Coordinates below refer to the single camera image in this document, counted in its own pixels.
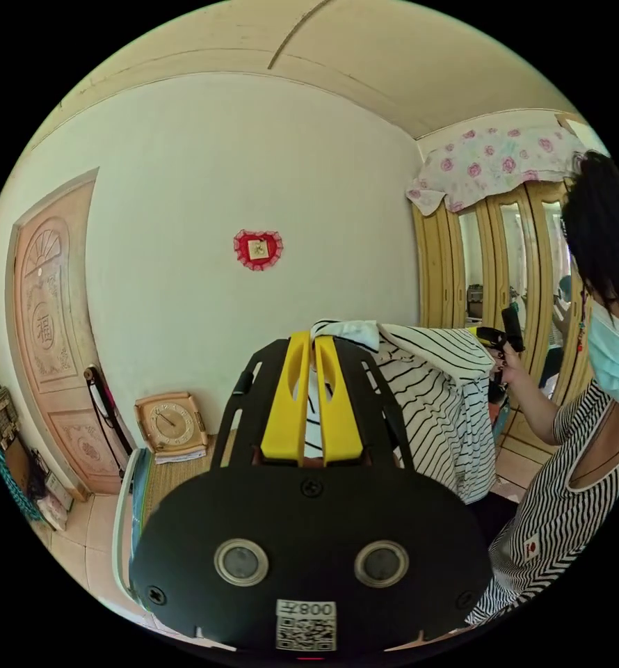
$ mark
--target woman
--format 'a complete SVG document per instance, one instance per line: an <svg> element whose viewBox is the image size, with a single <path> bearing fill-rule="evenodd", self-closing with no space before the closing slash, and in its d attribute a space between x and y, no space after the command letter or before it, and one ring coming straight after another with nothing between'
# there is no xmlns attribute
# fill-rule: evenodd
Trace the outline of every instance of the woman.
<svg viewBox="0 0 619 668"><path fill-rule="evenodd" d="M610 158L589 152L581 160L562 217L567 244L593 298L587 344L594 380L558 409L507 347L503 380L534 434L559 448L492 541L494 577L465 620L468 626L453 633L516 608L555 581L619 496L619 172ZM422 643L421 634L414 645Z"/></svg>

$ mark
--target label sticker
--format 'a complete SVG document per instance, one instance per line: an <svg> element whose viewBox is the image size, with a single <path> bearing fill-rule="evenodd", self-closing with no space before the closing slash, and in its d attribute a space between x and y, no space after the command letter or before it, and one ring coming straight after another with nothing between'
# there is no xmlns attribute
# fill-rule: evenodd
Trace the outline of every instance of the label sticker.
<svg viewBox="0 0 619 668"><path fill-rule="evenodd" d="M332 601L277 601L277 649L329 652L337 648L337 608Z"/></svg>
<svg viewBox="0 0 619 668"><path fill-rule="evenodd" d="M523 545L523 561L528 562L539 556L539 534L528 538Z"/></svg>

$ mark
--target screw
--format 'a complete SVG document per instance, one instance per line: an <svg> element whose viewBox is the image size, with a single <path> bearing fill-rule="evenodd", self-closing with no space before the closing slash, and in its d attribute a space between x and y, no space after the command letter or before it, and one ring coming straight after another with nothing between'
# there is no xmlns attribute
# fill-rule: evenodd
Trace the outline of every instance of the screw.
<svg viewBox="0 0 619 668"><path fill-rule="evenodd" d="M308 498L315 499L317 496L321 496L323 485L318 480L307 478L300 485L300 491Z"/></svg>
<svg viewBox="0 0 619 668"><path fill-rule="evenodd" d="M147 588L147 597L155 605L165 605L166 604L166 595L158 587L148 587Z"/></svg>
<svg viewBox="0 0 619 668"><path fill-rule="evenodd" d="M464 610L466 607L469 607L469 605L472 603L472 600L474 599L474 594L470 591L464 591L457 597L456 599L456 607L459 610Z"/></svg>

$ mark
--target wall clock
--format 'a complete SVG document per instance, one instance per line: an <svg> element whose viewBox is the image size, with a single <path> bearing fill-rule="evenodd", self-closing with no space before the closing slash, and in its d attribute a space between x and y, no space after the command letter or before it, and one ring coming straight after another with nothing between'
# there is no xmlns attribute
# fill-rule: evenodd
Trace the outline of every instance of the wall clock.
<svg viewBox="0 0 619 668"><path fill-rule="evenodd" d="M153 452L189 453L208 444L205 424L189 392L138 399L134 411L143 440Z"/></svg>

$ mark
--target pink floral cloth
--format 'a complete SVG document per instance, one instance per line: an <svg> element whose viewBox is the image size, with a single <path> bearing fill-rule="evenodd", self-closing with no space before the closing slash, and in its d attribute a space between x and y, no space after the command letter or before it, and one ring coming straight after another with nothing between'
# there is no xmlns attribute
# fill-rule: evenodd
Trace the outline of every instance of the pink floral cloth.
<svg viewBox="0 0 619 668"><path fill-rule="evenodd" d="M407 197L424 216L442 199L449 211L458 212L525 181L561 181L572 174L574 154L585 151L579 139L559 125L470 130L428 153Z"/></svg>

